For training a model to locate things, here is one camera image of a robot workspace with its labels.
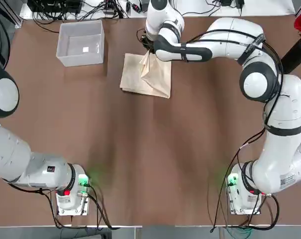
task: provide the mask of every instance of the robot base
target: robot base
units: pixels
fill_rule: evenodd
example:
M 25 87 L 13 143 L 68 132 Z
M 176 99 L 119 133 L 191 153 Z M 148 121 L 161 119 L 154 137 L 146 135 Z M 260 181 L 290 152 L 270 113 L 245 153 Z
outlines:
M 75 182 L 69 195 L 60 196 L 56 194 L 56 202 L 58 206 L 59 216 L 86 216 L 89 210 L 88 176 L 84 169 L 76 164 L 73 164 L 75 169 Z
M 258 196 L 245 189 L 238 164 L 233 166 L 231 173 L 226 179 L 226 185 L 226 194 L 231 214 L 251 215 L 256 203 L 254 214 L 260 214 L 259 207 L 262 202 L 262 195 L 260 194 L 259 200 L 256 202 Z

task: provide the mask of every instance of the white plastic bin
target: white plastic bin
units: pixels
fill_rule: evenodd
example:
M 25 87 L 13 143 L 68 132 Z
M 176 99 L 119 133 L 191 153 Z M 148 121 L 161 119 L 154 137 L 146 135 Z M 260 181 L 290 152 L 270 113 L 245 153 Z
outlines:
M 104 30 L 101 20 L 62 23 L 56 57 L 64 66 L 103 63 Z

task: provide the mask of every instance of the brown table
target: brown table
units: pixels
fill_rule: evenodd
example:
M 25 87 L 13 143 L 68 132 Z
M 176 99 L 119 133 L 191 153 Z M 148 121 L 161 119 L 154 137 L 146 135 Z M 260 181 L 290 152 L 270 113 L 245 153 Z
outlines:
M 263 27 L 281 57 L 298 39 L 293 16 L 247 19 Z M 186 18 L 183 40 L 214 20 Z M 55 57 L 57 34 L 24 22 L 8 66 L 21 101 L 16 113 L 0 122 L 33 151 L 62 155 L 98 179 L 113 225 L 211 225 L 208 213 L 214 217 L 224 171 L 241 143 L 262 128 L 263 105 L 243 97 L 241 67 L 223 58 L 174 62 L 169 100 L 123 92 L 125 52 L 145 53 L 136 39 L 144 21 L 103 21 L 105 63 L 71 68 Z M 301 66 L 295 74 L 301 77 Z M 244 149 L 241 160 L 256 159 L 263 140 Z M 279 224 L 301 225 L 301 183 L 278 199 Z M 268 209 L 254 219 L 268 224 Z M 228 223 L 242 220 L 230 217 Z M 220 213 L 218 224 L 224 223 Z M 95 209 L 74 224 L 95 225 Z M 46 199 L 15 191 L 0 179 L 0 226 L 30 225 L 53 225 Z

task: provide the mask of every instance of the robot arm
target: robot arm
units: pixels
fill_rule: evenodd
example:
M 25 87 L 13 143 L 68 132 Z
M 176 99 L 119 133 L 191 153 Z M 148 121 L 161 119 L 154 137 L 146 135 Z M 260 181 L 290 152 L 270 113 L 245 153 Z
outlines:
M 144 46 L 162 61 L 205 62 L 215 57 L 237 60 L 243 67 L 239 84 L 249 100 L 267 103 L 268 116 L 276 100 L 280 76 L 272 57 L 262 50 L 263 29 L 235 18 L 217 19 L 196 40 L 181 43 L 184 20 L 168 0 L 149 3 Z M 252 214 L 259 192 L 271 194 L 301 180 L 301 80 L 285 75 L 281 94 L 266 126 L 266 141 L 260 158 L 236 164 L 228 176 L 232 214 Z M 256 211 L 261 204 L 261 197 Z
M 0 65 L 0 119 L 13 114 L 18 103 L 18 87 Z M 89 183 L 83 168 L 68 164 L 62 157 L 31 152 L 25 141 L 1 125 L 0 178 L 16 186 L 56 190 L 62 215 L 87 214 L 82 214 L 88 208 L 84 185 Z
M 162 61 L 205 62 L 215 57 L 238 60 L 243 66 L 240 89 L 250 100 L 265 102 L 277 92 L 279 82 L 276 65 L 271 56 L 261 50 L 262 43 L 257 44 L 259 49 L 246 55 L 247 48 L 255 44 L 255 40 L 227 31 L 264 36 L 259 25 L 242 19 L 220 18 L 209 27 L 210 33 L 196 41 L 181 43 L 184 25 L 182 15 L 171 7 L 168 0 L 151 0 L 146 35 L 141 37 L 141 41 Z

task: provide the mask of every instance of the black cable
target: black cable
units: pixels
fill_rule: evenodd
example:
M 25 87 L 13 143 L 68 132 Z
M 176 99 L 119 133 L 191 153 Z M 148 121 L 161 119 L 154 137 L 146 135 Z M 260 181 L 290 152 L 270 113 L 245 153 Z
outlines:
M 268 230 L 272 229 L 277 224 L 277 222 L 279 220 L 279 216 L 280 216 L 279 201 L 277 200 L 277 198 L 274 195 L 271 195 L 270 197 L 274 199 L 276 207 L 277 207 L 277 211 L 276 211 L 276 215 L 275 215 L 274 221 L 271 223 L 271 225 L 269 227 L 266 227 L 266 228 L 255 227 L 255 226 L 248 226 L 248 228 L 259 230 L 259 231 L 268 231 Z
M 10 59 L 10 53 L 11 53 L 11 43 L 10 43 L 10 38 L 9 38 L 9 35 L 7 34 L 7 31 L 6 31 L 6 28 L 3 24 L 3 22 L 1 21 L 0 19 L 0 25 L 4 31 L 4 34 L 5 34 L 5 37 L 6 37 L 6 41 L 7 41 L 7 59 L 6 59 L 6 62 L 4 64 L 4 69 L 6 68 L 8 62 L 9 62 L 9 59 Z
M 2 53 L 2 34 L 0 29 L 0 53 Z
M 220 7 L 221 7 L 221 5 L 211 4 L 211 3 L 208 3 L 207 0 L 205 0 L 205 1 L 206 1 L 206 3 L 207 3 L 208 5 L 213 6 L 213 8 L 210 9 L 210 10 L 208 10 L 208 11 L 204 11 L 204 12 L 188 11 L 188 12 L 185 12 L 184 14 L 182 14 L 182 16 L 184 16 L 184 15 L 186 15 L 186 14 L 189 14 L 189 13 L 191 13 L 191 14 L 205 14 L 205 13 L 208 13 L 208 12 L 213 11 L 214 8 L 215 8 L 216 6 L 219 7 L 217 10 L 219 10 Z
M 260 135 L 263 135 L 263 130 L 261 130 L 260 132 L 256 133 L 255 135 L 253 135 L 252 137 L 250 137 L 249 139 L 247 139 L 242 145 L 245 145 L 246 143 L 248 143 L 250 140 L 252 140 L 253 138 L 255 137 L 258 137 Z M 226 176 L 229 172 L 229 169 L 232 165 L 232 163 L 234 162 L 235 158 L 236 158 L 236 155 L 240 152 L 240 148 L 238 149 L 238 151 L 236 152 L 235 156 L 233 157 L 233 159 L 231 160 L 231 162 L 229 163 L 229 166 L 224 174 L 224 178 L 223 178 L 223 181 L 222 181 L 222 185 L 221 185 L 221 189 L 220 189 L 220 192 L 219 192 L 219 197 L 218 197 L 218 202 L 217 202 L 217 206 L 216 206 L 216 212 L 215 212 L 215 218 L 214 218 L 214 223 L 213 223 L 213 228 L 210 230 L 210 233 L 212 233 L 215 229 L 215 225 L 216 225 L 216 219 L 217 219 L 217 214 L 218 214 L 218 210 L 219 210 L 219 204 L 220 204 L 220 198 L 221 198 L 221 193 L 222 193 L 222 188 L 223 188 L 223 185 L 224 185 L 224 182 L 226 180 Z
M 120 228 L 113 228 L 113 227 L 111 226 L 111 224 L 110 224 L 108 218 L 105 216 L 105 214 L 104 214 L 104 212 L 103 212 L 103 209 L 100 207 L 99 203 L 97 202 L 97 193 L 96 193 L 95 188 L 92 187 L 91 185 L 89 185 L 89 187 L 93 190 L 96 199 L 95 199 L 92 195 L 90 195 L 90 194 L 88 194 L 88 197 L 89 197 L 90 199 L 92 199 L 93 202 L 96 204 L 97 209 L 98 209 L 99 212 L 101 213 L 101 217 L 102 217 L 103 221 L 105 222 L 106 226 L 107 226 L 109 229 L 111 229 L 111 230 L 117 230 L 117 229 L 120 229 Z
M 220 3 L 220 5 L 219 5 L 219 8 L 218 8 L 217 10 L 213 11 L 212 13 L 210 13 L 209 16 L 212 16 L 212 14 L 214 14 L 214 13 L 217 12 L 217 11 L 219 11 L 220 8 L 221 8 L 221 3 Z
M 60 33 L 59 31 L 53 31 L 53 30 L 45 28 L 44 26 L 41 26 L 41 23 L 34 17 L 34 12 L 32 13 L 32 18 L 33 18 L 35 24 L 38 25 L 39 27 L 41 27 L 42 29 L 47 30 L 47 31 L 52 32 L 52 33 Z
M 251 221 L 252 221 L 252 218 L 253 218 L 255 209 L 256 209 L 256 205 L 258 205 L 258 202 L 259 202 L 259 198 L 260 198 L 260 194 L 258 194 L 258 196 L 257 196 L 257 198 L 256 198 L 256 202 L 255 202 L 254 208 L 253 208 L 253 210 L 252 210 L 252 214 L 251 214 L 251 217 L 250 217 L 248 226 L 251 224 Z
M 259 209 L 258 209 L 258 211 L 260 211 L 260 210 L 261 210 L 261 208 L 262 208 L 263 204 L 264 204 L 264 203 L 265 203 L 265 201 L 266 201 L 266 198 L 267 198 L 267 196 L 264 196 L 264 200 L 262 201 L 261 205 L 259 206 Z M 255 214 L 257 214 L 257 213 L 258 213 L 258 211 L 256 211 L 255 213 L 252 213 L 252 215 L 251 215 L 251 217 L 250 217 L 250 220 L 249 220 L 249 223 L 248 223 L 248 226 L 251 224 L 253 216 L 254 216 Z

